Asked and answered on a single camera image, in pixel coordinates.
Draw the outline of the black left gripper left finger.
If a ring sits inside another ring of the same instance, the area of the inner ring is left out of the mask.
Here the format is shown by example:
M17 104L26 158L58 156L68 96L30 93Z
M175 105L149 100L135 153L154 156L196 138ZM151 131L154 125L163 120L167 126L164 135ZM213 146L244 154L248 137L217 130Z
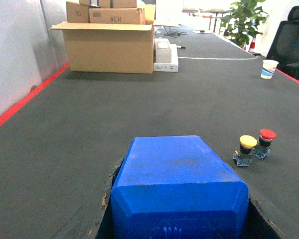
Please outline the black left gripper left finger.
M113 237L113 219L111 206L111 189L119 174L125 158L121 157L115 162L111 171L107 174L102 188L95 188L90 199L91 223L92 228L89 231L90 239L110 239Z

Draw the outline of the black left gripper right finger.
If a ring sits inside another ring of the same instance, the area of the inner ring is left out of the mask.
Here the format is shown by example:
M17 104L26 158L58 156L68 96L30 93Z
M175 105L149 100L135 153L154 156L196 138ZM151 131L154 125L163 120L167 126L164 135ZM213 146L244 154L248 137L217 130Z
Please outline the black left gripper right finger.
M234 163L226 157L221 159L247 184L249 187L248 212L242 239L284 239L286 235L272 221L270 216L274 212L273 204L259 190L250 178L242 174Z

